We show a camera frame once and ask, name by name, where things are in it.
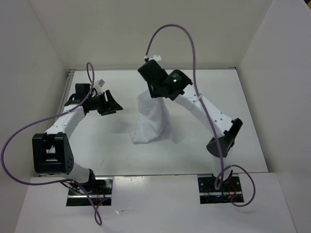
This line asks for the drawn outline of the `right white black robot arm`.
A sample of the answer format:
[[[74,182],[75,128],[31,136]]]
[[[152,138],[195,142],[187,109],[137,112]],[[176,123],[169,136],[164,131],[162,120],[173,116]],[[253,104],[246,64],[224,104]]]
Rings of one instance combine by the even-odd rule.
[[[197,118],[212,134],[207,151],[214,156],[213,185],[219,191],[230,185],[230,168],[226,158],[235,144],[243,122],[232,119],[217,109],[208,99],[196,91],[194,82],[182,71],[175,69],[168,74],[159,63],[151,59],[138,69],[147,82],[152,98],[162,97],[181,105]]]

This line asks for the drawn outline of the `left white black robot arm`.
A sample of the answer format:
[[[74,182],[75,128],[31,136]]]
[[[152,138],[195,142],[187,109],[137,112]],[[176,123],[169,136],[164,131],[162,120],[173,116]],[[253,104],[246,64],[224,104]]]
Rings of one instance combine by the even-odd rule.
[[[103,90],[103,85],[103,80],[98,80],[94,86],[86,83],[76,84],[75,93],[65,103],[63,115],[44,133],[36,133],[33,136],[36,173],[56,174],[77,181],[80,183],[80,189],[86,194],[96,190],[97,182],[93,170],[75,162],[69,139],[90,111],[105,116],[123,109],[114,100],[109,90]]]

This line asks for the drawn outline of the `white skirt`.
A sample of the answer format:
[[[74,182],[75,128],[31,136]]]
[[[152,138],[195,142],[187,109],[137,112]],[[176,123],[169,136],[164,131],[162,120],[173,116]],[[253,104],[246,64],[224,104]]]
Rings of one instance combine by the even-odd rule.
[[[170,113],[162,97],[152,98],[148,90],[139,94],[138,118],[130,132],[133,144],[148,144],[170,139],[180,141],[176,128],[172,125]]]

